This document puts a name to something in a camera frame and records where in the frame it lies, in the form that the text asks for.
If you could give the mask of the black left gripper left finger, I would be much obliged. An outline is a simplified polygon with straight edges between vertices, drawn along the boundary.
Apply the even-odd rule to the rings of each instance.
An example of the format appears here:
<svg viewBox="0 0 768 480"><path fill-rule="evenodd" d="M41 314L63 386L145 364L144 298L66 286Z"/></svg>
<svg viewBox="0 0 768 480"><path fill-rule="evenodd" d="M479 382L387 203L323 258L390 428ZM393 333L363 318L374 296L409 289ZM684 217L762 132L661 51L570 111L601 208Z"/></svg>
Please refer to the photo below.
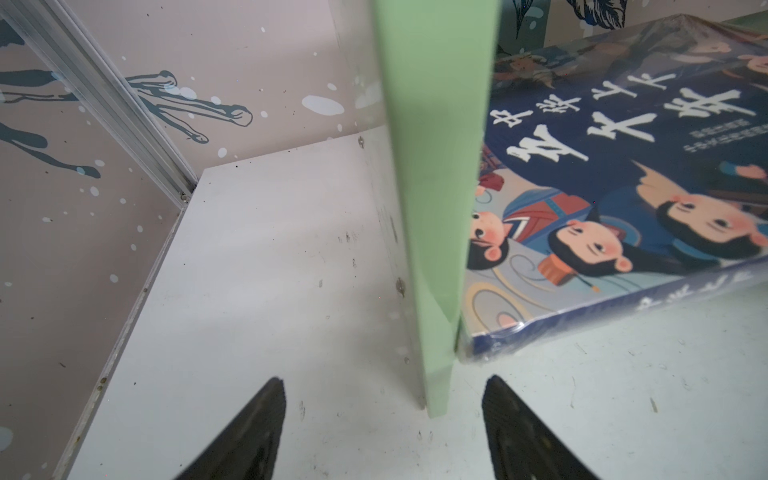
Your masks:
<svg viewBox="0 0 768 480"><path fill-rule="evenodd" d="M178 480L270 480L286 415L284 382L273 377Z"/></svg>

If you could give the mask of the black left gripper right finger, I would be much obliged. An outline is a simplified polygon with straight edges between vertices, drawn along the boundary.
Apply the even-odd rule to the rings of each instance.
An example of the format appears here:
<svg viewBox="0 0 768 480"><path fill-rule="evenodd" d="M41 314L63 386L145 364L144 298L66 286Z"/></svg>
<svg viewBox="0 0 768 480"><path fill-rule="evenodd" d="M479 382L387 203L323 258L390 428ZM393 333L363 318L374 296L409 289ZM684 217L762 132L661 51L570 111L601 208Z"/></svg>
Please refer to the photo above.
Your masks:
<svg viewBox="0 0 768 480"><path fill-rule="evenodd" d="M486 383L482 413L496 479L597 480L497 375Z"/></svg>

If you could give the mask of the colourful cartoon cover book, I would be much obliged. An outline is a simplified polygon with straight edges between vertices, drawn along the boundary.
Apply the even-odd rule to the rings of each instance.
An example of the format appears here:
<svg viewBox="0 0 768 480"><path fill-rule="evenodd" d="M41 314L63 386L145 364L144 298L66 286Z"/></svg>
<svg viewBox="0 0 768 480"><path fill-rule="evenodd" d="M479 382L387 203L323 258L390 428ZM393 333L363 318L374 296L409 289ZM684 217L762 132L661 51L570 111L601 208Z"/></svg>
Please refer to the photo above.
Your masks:
<svg viewBox="0 0 768 480"><path fill-rule="evenodd" d="M674 15L494 63L457 351L767 277L767 37Z"/></svg>

